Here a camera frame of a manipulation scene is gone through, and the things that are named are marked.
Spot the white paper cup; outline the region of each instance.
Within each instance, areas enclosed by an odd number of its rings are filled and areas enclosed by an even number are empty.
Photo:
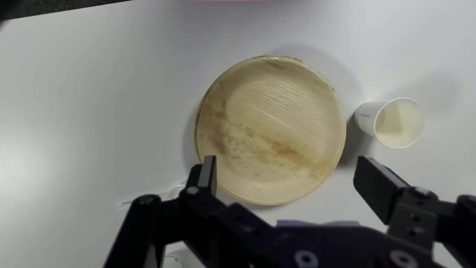
[[[408,98],[364,103],[357,108],[354,118],[360,129],[391,149],[412,145],[425,128],[423,109]]]

